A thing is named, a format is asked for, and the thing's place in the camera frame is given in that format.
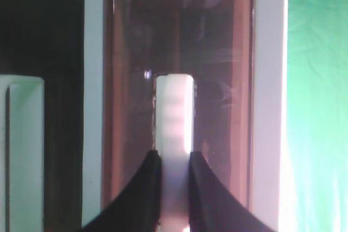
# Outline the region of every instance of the white block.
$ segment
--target white block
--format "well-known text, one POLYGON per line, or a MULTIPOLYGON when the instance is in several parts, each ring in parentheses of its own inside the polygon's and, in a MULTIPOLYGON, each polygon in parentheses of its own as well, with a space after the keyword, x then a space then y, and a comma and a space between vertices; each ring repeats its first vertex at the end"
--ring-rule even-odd
POLYGON ((44 81, 0 76, 0 232, 41 232, 43 220, 44 81))

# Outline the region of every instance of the white frame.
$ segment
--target white frame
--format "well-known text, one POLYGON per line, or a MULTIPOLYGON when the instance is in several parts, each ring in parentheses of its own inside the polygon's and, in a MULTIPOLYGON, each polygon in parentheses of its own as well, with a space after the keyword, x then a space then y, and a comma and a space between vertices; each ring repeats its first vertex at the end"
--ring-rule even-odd
POLYGON ((85 0, 82 225, 102 207, 103 0, 85 0))
POLYGON ((251 210, 278 230, 286 140, 288 0, 256 0, 251 210))
POLYGON ((0 232, 7 231, 7 226, 10 228, 9 231, 42 232, 44 230, 44 81, 41 78, 0 76, 0 137, 0 232), (9 198, 5 195, 7 186, 9 186, 9 198))

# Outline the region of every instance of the dark background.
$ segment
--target dark background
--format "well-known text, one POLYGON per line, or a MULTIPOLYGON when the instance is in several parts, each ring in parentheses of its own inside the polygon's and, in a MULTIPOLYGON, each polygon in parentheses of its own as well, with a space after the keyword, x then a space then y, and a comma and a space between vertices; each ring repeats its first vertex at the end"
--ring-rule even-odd
POLYGON ((83 0, 0 0, 0 73, 45 81, 45 231, 80 227, 83 0))

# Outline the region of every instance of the white plastic piece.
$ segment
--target white plastic piece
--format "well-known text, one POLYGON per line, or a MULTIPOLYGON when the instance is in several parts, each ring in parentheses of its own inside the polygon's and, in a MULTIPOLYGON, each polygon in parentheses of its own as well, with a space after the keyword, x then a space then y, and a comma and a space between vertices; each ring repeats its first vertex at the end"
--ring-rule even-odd
POLYGON ((194 94, 194 79, 187 74, 156 79, 156 149, 162 159, 161 232, 186 231, 189 223, 194 94))
POLYGON ((84 0, 82 225, 102 210, 103 0, 84 0))
POLYGON ((44 81, 0 76, 0 232, 44 230, 44 81))

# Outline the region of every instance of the glass tank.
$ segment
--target glass tank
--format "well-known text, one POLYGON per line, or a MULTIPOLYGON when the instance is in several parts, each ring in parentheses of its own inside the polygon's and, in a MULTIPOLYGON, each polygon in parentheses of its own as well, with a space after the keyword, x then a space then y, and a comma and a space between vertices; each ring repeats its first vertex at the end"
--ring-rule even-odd
POLYGON ((187 73, 197 84, 194 150, 248 206, 253 0, 106 1, 104 203, 153 146, 156 76, 187 73))

